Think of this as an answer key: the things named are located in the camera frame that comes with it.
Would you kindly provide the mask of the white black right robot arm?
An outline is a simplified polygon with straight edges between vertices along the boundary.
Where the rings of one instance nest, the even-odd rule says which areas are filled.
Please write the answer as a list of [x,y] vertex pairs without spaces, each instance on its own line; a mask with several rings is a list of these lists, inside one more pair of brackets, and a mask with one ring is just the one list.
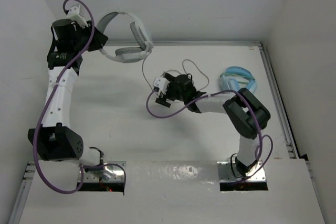
[[257,164],[263,150],[261,134],[271,118],[268,109],[246,88],[228,89],[218,93],[197,90],[190,74],[156,77],[153,91],[157,104],[167,108],[170,101],[183,102],[183,109],[193,113],[226,114],[239,133],[239,149],[235,158],[237,171],[245,177]]

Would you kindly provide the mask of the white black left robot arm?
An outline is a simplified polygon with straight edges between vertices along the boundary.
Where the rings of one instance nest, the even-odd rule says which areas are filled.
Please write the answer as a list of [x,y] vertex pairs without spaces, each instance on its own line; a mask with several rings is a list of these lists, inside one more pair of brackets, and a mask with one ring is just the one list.
[[97,31],[91,21],[80,25],[71,19],[53,22],[51,34],[47,98],[36,127],[28,131],[34,159],[100,165],[102,152],[85,146],[82,137],[71,129],[70,105],[82,53],[101,48],[107,37]]

